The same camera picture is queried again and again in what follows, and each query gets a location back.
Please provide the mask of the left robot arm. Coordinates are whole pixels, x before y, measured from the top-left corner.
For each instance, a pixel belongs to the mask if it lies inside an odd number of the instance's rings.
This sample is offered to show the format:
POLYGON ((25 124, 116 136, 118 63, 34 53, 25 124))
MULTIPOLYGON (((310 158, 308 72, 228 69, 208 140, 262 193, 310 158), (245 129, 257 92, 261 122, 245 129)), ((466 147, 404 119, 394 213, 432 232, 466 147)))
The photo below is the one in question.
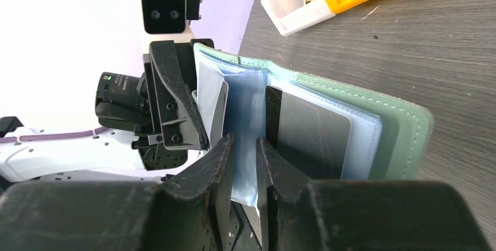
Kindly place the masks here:
POLYGON ((208 147, 206 128, 193 97, 194 46, 211 39, 150 43, 141 76, 104 72, 95 94, 99 126, 58 132, 1 118, 1 186, 29 180, 80 179, 102 170, 122 180, 127 172, 175 175, 208 147))

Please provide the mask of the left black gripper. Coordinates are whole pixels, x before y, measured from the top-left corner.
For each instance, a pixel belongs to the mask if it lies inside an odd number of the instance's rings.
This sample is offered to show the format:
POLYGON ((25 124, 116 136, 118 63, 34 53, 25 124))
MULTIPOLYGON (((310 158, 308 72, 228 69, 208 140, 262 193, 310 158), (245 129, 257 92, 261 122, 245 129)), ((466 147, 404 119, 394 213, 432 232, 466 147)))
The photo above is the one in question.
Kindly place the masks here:
POLYGON ((151 42, 140 77, 103 72, 95 97, 95 114, 106 128, 132 132, 131 143, 146 170, 175 169, 188 150, 209 145, 192 92, 197 89, 195 43, 214 48, 212 39, 151 42))

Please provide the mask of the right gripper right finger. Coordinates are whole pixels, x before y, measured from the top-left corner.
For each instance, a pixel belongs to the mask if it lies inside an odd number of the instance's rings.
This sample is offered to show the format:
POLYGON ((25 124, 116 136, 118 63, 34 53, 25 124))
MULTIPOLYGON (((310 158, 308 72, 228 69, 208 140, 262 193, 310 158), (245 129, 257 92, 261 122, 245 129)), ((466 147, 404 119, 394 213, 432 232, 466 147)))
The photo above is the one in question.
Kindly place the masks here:
POLYGON ((463 197, 437 181, 312 180, 256 142, 264 250, 489 250, 463 197))

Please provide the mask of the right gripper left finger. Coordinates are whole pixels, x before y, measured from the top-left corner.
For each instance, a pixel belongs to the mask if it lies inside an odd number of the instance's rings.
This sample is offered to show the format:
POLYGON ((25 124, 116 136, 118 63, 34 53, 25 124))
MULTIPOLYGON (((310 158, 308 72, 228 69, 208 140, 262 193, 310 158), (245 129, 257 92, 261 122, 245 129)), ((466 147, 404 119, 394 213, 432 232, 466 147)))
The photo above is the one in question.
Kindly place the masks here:
POLYGON ((234 137, 163 183, 29 181, 1 196, 2 250, 225 250, 234 137))

